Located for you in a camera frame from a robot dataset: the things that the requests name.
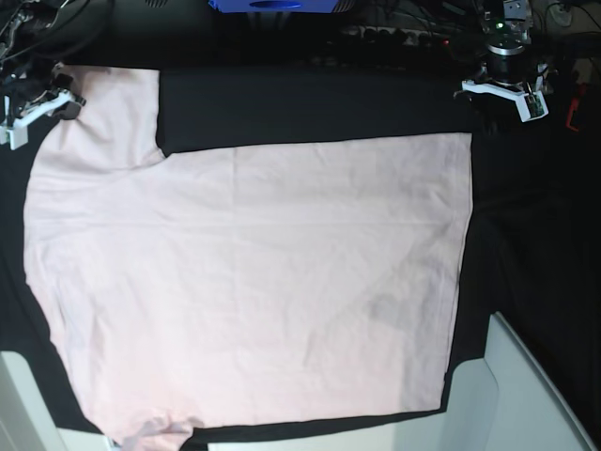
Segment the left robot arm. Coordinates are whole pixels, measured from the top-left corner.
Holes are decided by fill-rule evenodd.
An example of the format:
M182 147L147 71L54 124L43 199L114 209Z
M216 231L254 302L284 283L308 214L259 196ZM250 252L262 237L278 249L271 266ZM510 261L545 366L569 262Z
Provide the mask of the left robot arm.
M532 49L533 10L528 1L475 1L484 33L480 69L461 83L462 94L510 101L523 122L548 115L549 64Z

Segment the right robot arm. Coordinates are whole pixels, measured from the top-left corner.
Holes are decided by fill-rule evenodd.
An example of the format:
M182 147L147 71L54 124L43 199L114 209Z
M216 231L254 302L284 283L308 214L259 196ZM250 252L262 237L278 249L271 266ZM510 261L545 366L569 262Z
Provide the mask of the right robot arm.
M45 46L90 11L90 1L1 3L1 143L16 150L42 117L73 120L86 99L65 70L64 60L83 50L110 22L116 3L107 1L94 28L72 44Z

